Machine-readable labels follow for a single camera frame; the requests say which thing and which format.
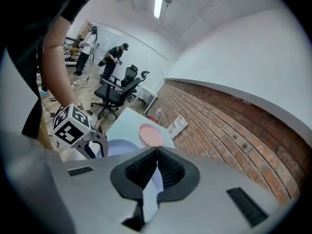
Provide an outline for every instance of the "small bottle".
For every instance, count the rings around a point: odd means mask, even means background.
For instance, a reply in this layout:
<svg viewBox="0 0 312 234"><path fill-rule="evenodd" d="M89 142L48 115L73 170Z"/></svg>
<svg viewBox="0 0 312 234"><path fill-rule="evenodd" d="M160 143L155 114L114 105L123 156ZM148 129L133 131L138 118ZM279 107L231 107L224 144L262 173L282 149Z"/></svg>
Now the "small bottle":
<svg viewBox="0 0 312 234"><path fill-rule="evenodd" d="M158 108L155 112L155 115L154 115L154 119L159 122L160 120L160 117L161 117L161 113L162 113L162 109L161 108Z"/></svg>

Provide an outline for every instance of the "paper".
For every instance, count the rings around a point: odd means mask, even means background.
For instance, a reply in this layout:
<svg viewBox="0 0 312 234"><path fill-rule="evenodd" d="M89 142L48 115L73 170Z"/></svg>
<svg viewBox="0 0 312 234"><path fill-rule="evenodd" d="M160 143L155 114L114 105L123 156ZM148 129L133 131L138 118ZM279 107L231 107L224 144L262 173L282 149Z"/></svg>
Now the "paper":
<svg viewBox="0 0 312 234"><path fill-rule="evenodd" d="M178 118L167 128L168 134L170 138L176 137L186 126L188 123L182 115L179 115Z"/></svg>

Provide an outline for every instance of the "light blue plate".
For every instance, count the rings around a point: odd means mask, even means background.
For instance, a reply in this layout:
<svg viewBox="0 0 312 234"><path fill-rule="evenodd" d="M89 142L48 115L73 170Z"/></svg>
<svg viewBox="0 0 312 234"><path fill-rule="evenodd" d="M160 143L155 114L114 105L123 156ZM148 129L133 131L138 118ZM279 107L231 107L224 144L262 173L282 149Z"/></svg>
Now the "light blue plate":
<svg viewBox="0 0 312 234"><path fill-rule="evenodd" d="M124 139L113 139L108 142L107 156L130 153L137 150L139 150L139 148L130 141Z"/></svg>

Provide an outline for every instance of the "pink plate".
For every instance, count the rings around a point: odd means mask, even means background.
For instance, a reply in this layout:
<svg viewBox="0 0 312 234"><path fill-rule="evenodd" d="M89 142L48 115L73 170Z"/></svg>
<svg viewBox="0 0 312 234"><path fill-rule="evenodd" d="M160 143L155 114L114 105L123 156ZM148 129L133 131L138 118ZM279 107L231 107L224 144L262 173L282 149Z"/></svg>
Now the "pink plate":
<svg viewBox="0 0 312 234"><path fill-rule="evenodd" d="M141 141L148 146L164 145L164 138L160 131L150 124L143 124L140 126L139 136Z"/></svg>

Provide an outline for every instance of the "black cap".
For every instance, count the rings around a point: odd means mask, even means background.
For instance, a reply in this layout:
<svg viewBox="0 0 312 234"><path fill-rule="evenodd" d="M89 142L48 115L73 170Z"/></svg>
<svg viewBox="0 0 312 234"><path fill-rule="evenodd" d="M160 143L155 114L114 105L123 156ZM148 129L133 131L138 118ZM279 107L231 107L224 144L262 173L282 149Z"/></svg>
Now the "black cap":
<svg viewBox="0 0 312 234"><path fill-rule="evenodd" d="M127 43L124 43L123 45L122 45L124 48L125 48L125 50L126 51L128 51L128 48L129 48L129 44L127 44Z"/></svg>

